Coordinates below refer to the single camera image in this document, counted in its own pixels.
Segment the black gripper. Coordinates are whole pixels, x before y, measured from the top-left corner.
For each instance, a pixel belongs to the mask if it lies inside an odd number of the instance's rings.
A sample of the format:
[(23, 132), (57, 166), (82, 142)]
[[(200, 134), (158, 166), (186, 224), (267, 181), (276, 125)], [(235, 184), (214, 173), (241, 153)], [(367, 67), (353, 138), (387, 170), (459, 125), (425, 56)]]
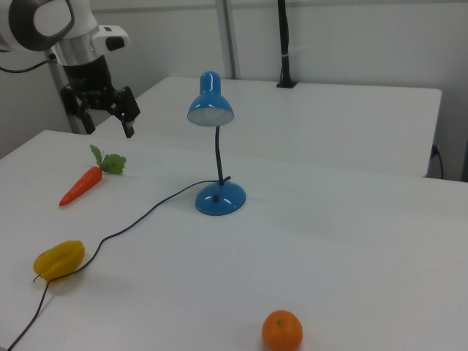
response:
[(109, 110), (121, 122), (126, 138), (135, 134), (133, 124), (140, 115), (140, 108), (130, 87), (115, 91), (104, 56), (87, 64), (64, 66), (64, 72), (69, 81), (69, 85), (61, 89), (65, 112), (80, 120), (88, 135), (96, 129), (90, 108)]

